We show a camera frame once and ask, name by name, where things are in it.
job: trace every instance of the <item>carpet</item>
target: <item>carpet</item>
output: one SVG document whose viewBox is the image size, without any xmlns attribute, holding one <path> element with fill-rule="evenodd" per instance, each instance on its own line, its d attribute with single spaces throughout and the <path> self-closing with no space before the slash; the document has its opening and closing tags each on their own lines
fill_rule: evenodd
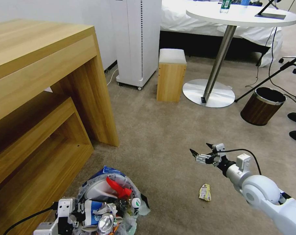
<svg viewBox="0 0 296 235">
<path fill-rule="evenodd" d="M 282 55 L 296 53 L 296 25 L 283 29 Z M 185 81 L 209 77 L 214 60 L 187 57 Z M 255 81 L 255 61 L 225 61 L 218 81 L 233 87 L 239 97 Z M 280 64 L 273 63 L 272 71 Z M 111 77 L 113 68 L 107 74 Z M 296 94 L 296 75 L 289 68 L 273 81 Z M 268 68 L 260 68 L 260 80 Z M 273 87 L 270 82 L 265 86 Z M 224 143 L 226 149 L 246 148 L 258 158 L 262 173 L 296 198 L 296 141 L 288 135 L 296 123 L 287 118 L 296 112 L 288 98 L 266 126 L 253 126 L 240 117 L 250 95 L 225 108 L 206 108 L 183 94 L 179 103 L 156 101 L 157 73 L 142 91 L 133 87 L 108 86 L 117 131 L 118 148 L 95 143 L 95 151 L 77 175 L 65 196 L 76 196 L 79 186 L 103 165 L 119 169 L 148 197 L 151 213 L 138 219 L 138 235 L 280 234 L 271 219 L 251 208 L 222 172 L 195 162 L 189 148 L 208 153 L 206 142 Z M 228 154 L 235 160 L 241 154 Z M 251 170 L 258 174 L 252 161 Z M 200 187 L 211 186 L 211 202 L 198 198 Z"/>
</svg>

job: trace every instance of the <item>wooden desk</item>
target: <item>wooden desk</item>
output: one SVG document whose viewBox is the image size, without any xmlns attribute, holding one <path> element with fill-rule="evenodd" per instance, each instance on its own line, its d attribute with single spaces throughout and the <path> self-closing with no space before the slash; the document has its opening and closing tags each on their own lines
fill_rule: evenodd
<svg viewBox="0 0 296 235">
<path fill-rule="evenodd" d="M 89 138 L 119 145 L 94 27 L 0 23 L 0 234 L 62 197 Z M 32 234 L 47 215 L 9 234 Z"/>
</svg>

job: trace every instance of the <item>chair wheel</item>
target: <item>chair wheel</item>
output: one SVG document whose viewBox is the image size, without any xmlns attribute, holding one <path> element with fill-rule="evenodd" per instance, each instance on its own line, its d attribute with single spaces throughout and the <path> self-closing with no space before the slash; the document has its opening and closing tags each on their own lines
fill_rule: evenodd
<svg viewBox="0 0 296 235">
<path fill-rule="evenodd" d="M 293 69 L 293 74 L 296 74 L 296 69 Z"/>
</svg>

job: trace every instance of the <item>water bottle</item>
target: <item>water bottle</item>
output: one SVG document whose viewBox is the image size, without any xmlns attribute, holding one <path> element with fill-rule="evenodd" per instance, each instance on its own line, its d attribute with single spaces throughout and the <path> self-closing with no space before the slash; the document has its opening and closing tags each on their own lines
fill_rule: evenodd
<svg viewBox="0 0 296 235">
<path fill-rule="evenodd" d="M 231 0 L 222 0 L 220 13 L 228 13 L 231 3 L 232 3 Z"/>
<path fill-rule="evenodd" d="M 247 6 L 249 5 L 249 2 L 250 2 L 250 0 L 242 0 L 240 4 L 241 4 L 244 8 L 247 8 Z"/>
</svg>

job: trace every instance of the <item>garbage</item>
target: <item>garbage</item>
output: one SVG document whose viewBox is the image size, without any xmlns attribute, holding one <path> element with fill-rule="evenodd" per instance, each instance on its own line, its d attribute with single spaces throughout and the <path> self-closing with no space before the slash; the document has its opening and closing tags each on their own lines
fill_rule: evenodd
<svg viewBox="0 0 296 235">
<path fill-rule="evenodd" d="M 138 216 L 150 212 L 134 183 L 107 166 L 80 187 L 75 202 L 83 219 L 74 235 L 134 235 Z"/>
<path fill-rule="evenodd" d="M 211 201 L 210 185 L 204 184 L 199 190 L 199 198 L 205 201 Z"/>
</svg>

